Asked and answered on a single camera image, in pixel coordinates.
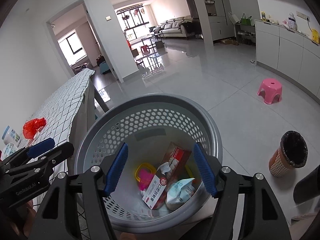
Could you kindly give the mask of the person's left hand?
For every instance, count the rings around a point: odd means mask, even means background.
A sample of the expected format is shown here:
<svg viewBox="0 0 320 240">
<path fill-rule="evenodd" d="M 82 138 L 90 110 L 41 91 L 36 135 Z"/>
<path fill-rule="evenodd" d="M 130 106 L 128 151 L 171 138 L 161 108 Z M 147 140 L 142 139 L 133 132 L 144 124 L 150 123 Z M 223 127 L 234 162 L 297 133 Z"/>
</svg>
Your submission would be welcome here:
<svg viewBox="0 0 320 240">
<path fill-rule="evenodd" d="M 11 227 L 19 237 L 28 238 L 36 217 L 36 211 L 33 208 L 33 201 L 30 200 L 16 209 L 17 218 L 11 222 Z"/>
</svg>

